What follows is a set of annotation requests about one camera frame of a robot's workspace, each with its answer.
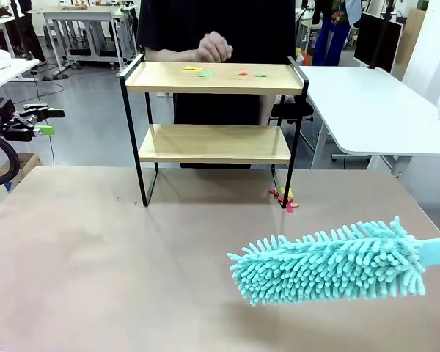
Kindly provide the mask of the person's right hand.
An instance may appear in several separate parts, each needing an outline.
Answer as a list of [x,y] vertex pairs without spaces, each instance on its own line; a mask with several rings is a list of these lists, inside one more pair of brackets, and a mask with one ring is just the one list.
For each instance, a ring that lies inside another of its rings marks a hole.
[[195,52],[197,62],[226,62],[232,57],[233,48],[218,32],[210,32],[200,40]]

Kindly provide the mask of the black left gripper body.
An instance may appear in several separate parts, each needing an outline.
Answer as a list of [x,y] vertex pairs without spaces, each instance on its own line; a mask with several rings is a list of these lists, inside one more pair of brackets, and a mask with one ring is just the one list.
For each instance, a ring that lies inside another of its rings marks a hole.
[[0,98],[0,137],[12,142],[30,142],[34,125],[30,110],[16,111],[11,99]]

